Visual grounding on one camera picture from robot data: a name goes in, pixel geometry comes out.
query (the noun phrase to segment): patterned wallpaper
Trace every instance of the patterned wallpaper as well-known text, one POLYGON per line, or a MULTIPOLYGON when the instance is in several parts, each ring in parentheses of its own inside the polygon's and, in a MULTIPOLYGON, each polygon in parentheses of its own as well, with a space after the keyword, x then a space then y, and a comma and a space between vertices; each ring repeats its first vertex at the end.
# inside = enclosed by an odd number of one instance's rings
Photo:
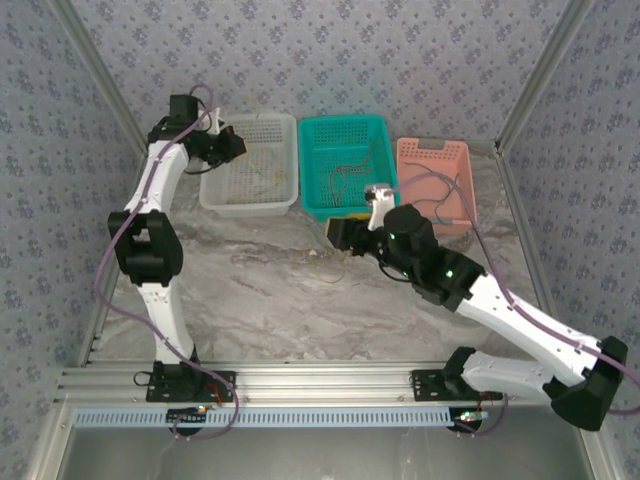
POLYGON ((47 3, 0 18, 0 478, 20 479, 139 162, 47 3))
MULTIPOLYGON (((509 157, 564 319, 640 368, 640 4, 597 1, 509 157)), ((625 382, 620 405, 640 392, 625 382)), ((616 421, 640 478, 640 417, 616 421)))
POLYGON ((228 112, 377 113, 497 137, 567 0, 73 0, 143 131, 215 87, 228 112))

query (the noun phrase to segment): teal plastic basket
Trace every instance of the teal plastic basket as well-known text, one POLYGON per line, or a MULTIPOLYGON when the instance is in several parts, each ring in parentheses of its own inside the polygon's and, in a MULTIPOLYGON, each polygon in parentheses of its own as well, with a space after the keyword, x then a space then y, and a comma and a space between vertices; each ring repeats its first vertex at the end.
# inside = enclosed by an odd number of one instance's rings
POLYGON ((370 213, 365 187, 398 182, 387 126, 378 115, 305 118, 298 124, 298 151, 302 205, 319 222, 370 213))

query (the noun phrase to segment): marble floor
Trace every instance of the marble floor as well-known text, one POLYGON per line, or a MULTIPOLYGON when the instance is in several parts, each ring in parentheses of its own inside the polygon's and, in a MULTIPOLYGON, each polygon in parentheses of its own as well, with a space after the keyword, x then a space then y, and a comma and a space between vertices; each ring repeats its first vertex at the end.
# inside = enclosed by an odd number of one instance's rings
MULTIPOLYGON (((495 159, 472 156, 480 228, 509 287, 535 302, 495 159)), ((179 276, 188 329, 202 359, 445 360, 460 345, 524 353, 480 324, 435 307, 383 276, 371 258, 345 258, 300 203, 283 217, 225 219, 198 203, 183 176, 170 214, 182 242, 179 276), (344 273, 344 277, 335 283, 344 273)), ((469 233, 445 245, 486 265, 469 233)), ((113 301, 144 313, 127 277, 113 301)), ((110 313, 93 360, 152 359, 151 332, 110 313)))

